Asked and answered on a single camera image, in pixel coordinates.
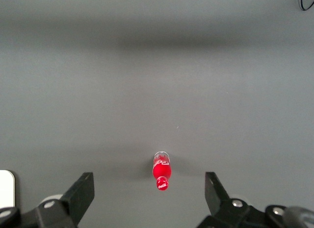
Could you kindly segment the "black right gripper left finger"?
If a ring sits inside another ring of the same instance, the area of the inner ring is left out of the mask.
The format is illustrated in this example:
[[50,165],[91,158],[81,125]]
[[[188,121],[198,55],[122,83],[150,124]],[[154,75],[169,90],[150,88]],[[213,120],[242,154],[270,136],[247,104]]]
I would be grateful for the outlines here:
[[95,197],[94,175],[83,173],[63,194],[61,202],[65,205],[75,225],[78,225]]

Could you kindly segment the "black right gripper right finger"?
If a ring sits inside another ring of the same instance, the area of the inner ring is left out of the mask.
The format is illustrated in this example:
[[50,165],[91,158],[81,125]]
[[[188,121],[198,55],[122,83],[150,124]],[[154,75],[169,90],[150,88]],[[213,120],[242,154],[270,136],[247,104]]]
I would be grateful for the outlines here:
[[225,201],[230,199],[215,172],[205,173],[205,199],[212,216],[220,210]]

